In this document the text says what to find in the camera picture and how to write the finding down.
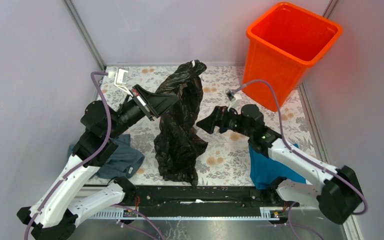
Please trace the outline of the orange plastic trash bin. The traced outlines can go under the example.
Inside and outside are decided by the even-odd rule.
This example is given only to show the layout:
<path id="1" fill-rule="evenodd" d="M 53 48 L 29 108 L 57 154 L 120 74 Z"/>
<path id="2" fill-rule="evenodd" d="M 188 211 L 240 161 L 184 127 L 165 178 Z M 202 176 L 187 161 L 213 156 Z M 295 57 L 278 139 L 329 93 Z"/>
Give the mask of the orange plastic trash bin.
<path id="1" fill-rule="evenodd" d="M 277 111 L 306 72 L 343 33 L 336 22 L 289 2 L 279 2 L 248 26 L 243 92 Z"/>

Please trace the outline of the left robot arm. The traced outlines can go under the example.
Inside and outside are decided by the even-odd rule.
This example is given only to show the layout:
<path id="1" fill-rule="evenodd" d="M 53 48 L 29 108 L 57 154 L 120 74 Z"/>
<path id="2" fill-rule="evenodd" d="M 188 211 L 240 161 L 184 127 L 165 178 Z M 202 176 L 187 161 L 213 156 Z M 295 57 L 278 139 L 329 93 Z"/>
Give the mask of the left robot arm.
<path id="1" fill-rule="evenodd" d="M 136 188 L 123 176 L 82 200 L 75 197 L 116 151 L 115 138 L 142 118 L 159 118 L 178 100 L 176 95 L 152 93 L 135 85 L 118 110 L 111 109 L 105 98 L 91 102 L 81 118 L 86 130 L 74 145 L 64 169 L 36 204 L 17 212 L 26 225 L 25 239 L 66 240 L 82 222 L 101 210 L 116 204 L 132 204 Z"/>

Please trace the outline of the black trash bag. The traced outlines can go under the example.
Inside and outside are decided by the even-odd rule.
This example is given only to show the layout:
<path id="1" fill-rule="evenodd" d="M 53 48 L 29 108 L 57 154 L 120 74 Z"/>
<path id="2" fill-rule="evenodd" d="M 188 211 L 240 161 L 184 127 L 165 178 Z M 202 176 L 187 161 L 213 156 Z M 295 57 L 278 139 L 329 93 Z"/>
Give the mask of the black trash bag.
<path id="1" fill-rule="evenodd" d="M 157 88 L 156 93 L 179 98 L 159 119 L 160 133 L 154 139 L 158 171 L 165 181 L 198 184 L 197 158 L 208 142 L 197 134 L 194 127 L 204 91 L 200 75 L 207 66 L 192 60 L 183 63 Z"/>

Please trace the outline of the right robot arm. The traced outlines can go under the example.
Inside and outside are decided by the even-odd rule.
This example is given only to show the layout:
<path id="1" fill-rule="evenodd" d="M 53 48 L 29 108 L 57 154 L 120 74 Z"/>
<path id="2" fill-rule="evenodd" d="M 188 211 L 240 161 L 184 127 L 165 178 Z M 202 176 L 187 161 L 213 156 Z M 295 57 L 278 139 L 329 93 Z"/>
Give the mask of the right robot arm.
<path id="1" fill-rule="evenodd" d="M 285 177 L 277 178 L 272 183 L 274 188 L 266 193 L 271 205 L 297 202 L 319 209 L 328 220 L 338 225 L 357 215 L 360 206 L 363 206 L 361 215 L 368 211 L 367 199 L 352 168 L 346 165 L 338 168 L 298 149 L 266 126 L 264 115 L 255 104 L 244 105 L 240 113 L 227 106 L 216 106 L 196 125 L 208 134 L 219 128 L 220 133 L 232 131 L 246 136 L 256 152 L 285 165 L 306 180 L 300 183 Z"/>

